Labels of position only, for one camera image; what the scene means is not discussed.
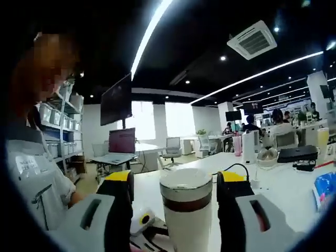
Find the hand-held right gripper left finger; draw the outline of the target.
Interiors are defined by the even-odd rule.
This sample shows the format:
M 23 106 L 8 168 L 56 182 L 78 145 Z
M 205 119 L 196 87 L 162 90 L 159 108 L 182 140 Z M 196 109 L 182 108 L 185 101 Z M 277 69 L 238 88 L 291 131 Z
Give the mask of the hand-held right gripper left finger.
M 95 194 L 71 207 L 52 237 L 64 251 L 130 251 L 134 176 L 130 170 L 105 177 Z

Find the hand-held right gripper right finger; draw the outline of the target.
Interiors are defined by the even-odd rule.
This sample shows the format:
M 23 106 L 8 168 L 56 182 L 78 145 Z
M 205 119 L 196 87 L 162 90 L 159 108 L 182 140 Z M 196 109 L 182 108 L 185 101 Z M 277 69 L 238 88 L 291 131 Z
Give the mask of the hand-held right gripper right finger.
M 227 180 L 217 173 L 216 196 L 221 251 L 286 251 L 302 235 L 286 222 L 284 212 L 262 194 L 254 194 L 248 178 Z

